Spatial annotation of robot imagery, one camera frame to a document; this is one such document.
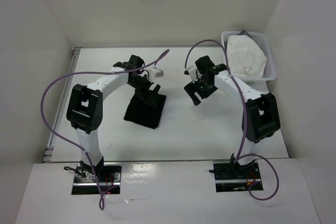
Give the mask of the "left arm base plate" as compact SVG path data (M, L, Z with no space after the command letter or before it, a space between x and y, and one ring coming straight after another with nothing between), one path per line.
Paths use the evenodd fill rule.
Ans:
M74 180L72 184L72 195L97 195L98 187L94 180L94 176L84 171L78 164L76 168L65 166L64 170L74 172ZM108 195L118 195L121 189L121 166L106 165L102 172L97 175L99 187L103 193Z

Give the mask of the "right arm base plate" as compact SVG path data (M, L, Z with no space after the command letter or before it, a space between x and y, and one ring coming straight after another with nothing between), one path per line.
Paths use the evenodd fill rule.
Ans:
M259 166L253 161L245 166L240 166L233 161L214 163L209 173L214 175L217 193L248 191L262 191L263 185Z

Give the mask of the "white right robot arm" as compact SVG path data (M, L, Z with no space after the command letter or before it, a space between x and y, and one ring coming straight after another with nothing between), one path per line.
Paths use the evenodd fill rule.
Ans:
M195 106L215 91L221 90L242 104L243 144L230 158L230 173L242 178L254 163L261 140L271 137L280 129L277 101L273 94L263 94L229 73L223 63L215 65L209 56L203 56L184 70L191 82L184 90Z

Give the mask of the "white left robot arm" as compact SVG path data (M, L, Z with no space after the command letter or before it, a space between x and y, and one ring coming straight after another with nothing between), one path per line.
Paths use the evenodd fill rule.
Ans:
M155 129L159 126L166 96L159 94L160 85L154 79L164 75L153 66L142 70L144 60L131 55L127 62L117 62L109 74L83 86L73 87L66 113L67 120L75 129L79 145L86 150L80 166L93 182L104 177L104 159L99 148L98 127L103 119L103 102L123 85L134 88L134 95L127 107L124 120Z

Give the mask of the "black skirt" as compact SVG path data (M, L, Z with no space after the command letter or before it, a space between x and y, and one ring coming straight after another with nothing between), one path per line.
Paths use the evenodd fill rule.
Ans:
M158 94L157 106L152 107L134 95L130 100L123 119L143 127L156 129L160 124L165 101L166 96Z

